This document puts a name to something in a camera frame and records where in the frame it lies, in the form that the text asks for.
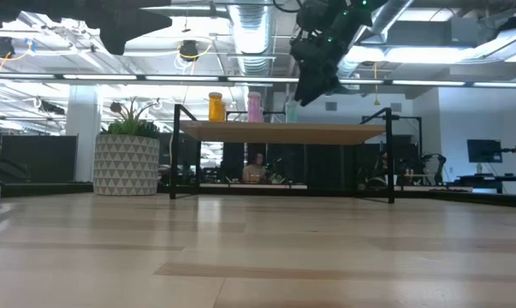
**column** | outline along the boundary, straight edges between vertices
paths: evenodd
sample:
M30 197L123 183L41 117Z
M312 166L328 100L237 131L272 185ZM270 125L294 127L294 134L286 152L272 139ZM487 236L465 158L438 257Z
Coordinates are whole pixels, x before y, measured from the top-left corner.
M76 181L92 181L96 136L100 133L102 101L97 86L69 87L66 135L79 136L77 145Z

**person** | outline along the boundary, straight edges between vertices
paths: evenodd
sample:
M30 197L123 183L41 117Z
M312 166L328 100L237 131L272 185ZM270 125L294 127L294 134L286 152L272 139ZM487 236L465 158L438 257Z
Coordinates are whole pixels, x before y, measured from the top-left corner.
M379 158L376 162L376 167L374 168L374 176L385 176L388 173L388 165L387 165L387 151L379 152Z
M265 181L264 156L256 154L252 163L242 170L242 180L247 184L258 184Z

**green plant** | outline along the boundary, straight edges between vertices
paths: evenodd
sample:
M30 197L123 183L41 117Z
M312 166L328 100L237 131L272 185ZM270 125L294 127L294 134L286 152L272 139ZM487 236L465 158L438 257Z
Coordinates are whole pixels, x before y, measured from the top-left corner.
M141 121L139 119L144 111L153 106L154 103L147 104L144 108L138 109L134 108L135 102L136 98L132 98L130 101L130 109L119 102L113 102L111 104L111 111L119 114L122 121L115 120L115 122L111 123L107 133L157 139L160 132L158 127L151 121Z

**yellow bottle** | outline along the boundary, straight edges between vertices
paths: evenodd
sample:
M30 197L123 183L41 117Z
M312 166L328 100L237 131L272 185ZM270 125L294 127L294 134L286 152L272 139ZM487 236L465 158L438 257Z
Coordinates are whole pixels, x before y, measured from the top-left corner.
M222 102L222 94L211 92L208 94L210 98L210 107L208 110L209 121L225 121L225 105Z

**bottle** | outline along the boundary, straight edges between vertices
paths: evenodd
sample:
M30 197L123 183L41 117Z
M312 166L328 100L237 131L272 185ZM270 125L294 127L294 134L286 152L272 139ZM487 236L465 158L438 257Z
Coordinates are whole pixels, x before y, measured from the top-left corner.
M286 123L297 123L298 121L298 102L290 100L286 103Z
M264 121L264 109L261 107L261 94L258 92L248 93L248 121Z
M222 102L222 94L211 92L208 97L210 99L208 121L225 121L225 105Z

